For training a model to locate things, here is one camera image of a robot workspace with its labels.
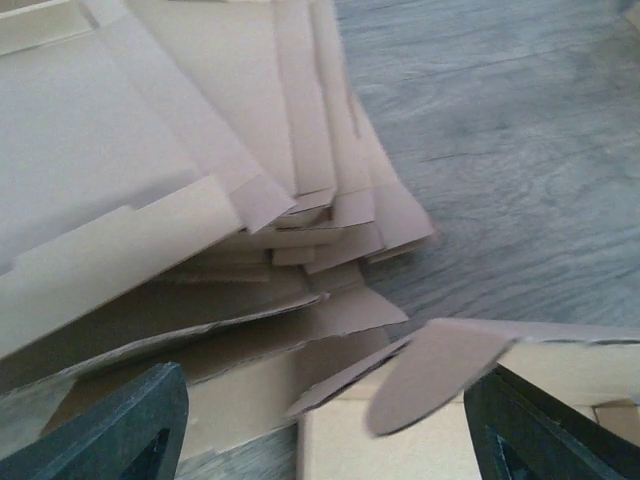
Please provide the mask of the cardboard box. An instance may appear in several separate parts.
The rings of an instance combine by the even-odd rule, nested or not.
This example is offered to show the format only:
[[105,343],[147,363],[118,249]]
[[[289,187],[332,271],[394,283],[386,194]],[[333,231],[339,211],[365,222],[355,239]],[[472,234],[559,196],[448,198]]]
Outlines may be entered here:
[[441,318],[290,407],[298,477],[483,479],[464,392],[498,366],[639,447],[637,329]]

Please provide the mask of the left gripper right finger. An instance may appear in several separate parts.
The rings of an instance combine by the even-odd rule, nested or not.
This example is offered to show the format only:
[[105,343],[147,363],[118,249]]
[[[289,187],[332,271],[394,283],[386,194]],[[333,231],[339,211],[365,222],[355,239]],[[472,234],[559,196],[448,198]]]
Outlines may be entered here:
[[464,392],[483,479],[637,479],[639,447],[498,366]]

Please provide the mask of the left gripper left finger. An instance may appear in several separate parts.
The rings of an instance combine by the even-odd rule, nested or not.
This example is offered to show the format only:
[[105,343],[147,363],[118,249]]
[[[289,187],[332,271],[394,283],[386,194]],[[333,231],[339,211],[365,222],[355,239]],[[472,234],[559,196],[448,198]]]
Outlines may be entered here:
[[1,461],[3,479],[172,479],[189,412],[176,363],[157,364]]

